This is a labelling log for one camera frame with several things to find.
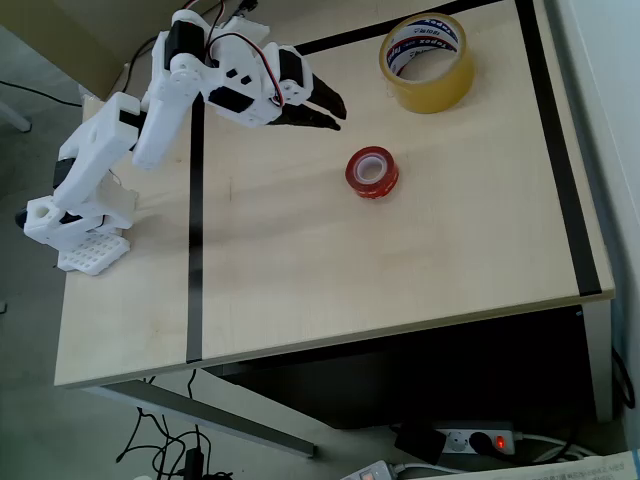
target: power strip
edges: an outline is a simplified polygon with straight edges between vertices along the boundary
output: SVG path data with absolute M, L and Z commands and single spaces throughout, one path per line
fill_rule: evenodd
M 372 463 L 342 480 L 396 480 L 397 475 L 387 462 L 382 460 Z
M 435 427 L 439 432 L 447 436 L 442 453 L 467 453 L 476 454 L 476 451 L 469 445 L 469 438 L 476 432 L 485 433 L 493 442 L 496 450 L 505 455 L 516 453 L 516 444 L 513 438 L 513 431 L 506 428 L 440 428 Z

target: white perforated base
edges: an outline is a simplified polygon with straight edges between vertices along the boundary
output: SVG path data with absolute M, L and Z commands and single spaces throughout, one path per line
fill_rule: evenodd
M 97 275 L 129 249 L 129 241 L 118 235 L 87 233 L 82 243 L 74 249 L 58 254 L 58 268 L 65 272 L 79 270 L 88 275 Z

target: yellow tape roll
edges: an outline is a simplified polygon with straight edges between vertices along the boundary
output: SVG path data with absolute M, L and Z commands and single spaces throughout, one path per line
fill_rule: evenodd
M 398 76 L 412 58 L 434 48 L 456 54 L 445 73 L 429 81 Z M 458 103 L 473 83 L 473 60 L 464 30 L 455 19 L 439 13 L 415 15 L 397 25 L 382 42 L 379 60 L 398 103 L 416 113 L 446 110 Z

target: tape roll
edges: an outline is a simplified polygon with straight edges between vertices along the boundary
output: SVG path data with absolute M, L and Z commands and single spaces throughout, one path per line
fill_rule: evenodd
M 416 55 L 436 48 L 456 54 L 445 73 L 429 81 L 399 76 Z M 439 13 L 415 15 L 398 24 L 382 42 L 379 61 L 398 103 L 416 113 L 446 110 L 458 103 L 473 83 L 473 60 L 462 25 Z
M 363 198 L 387 195 L 398 182 L 400 171 L 391 154 L 382 147 L 358 150 L 344 172 L 351 188 Z

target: table leg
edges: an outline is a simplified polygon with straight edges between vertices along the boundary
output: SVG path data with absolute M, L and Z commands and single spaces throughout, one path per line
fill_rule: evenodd
M 0 102 L 0 118 L 4 118 L 21 132 L 31 130 L 31 122 L 4 102 Z
M 582 306 L 589 348 L 591 385 L 599 422 L 613 419 L 613 374 L 611 366 L 611 301 Z
M 315 446 L 273 428 L 247 420 L 140 380 L 85 389 L 114 400 L 130 403 L 159 414 L 172 415 L 189 423 L 244 438 L 303 457 L 313 457 Z

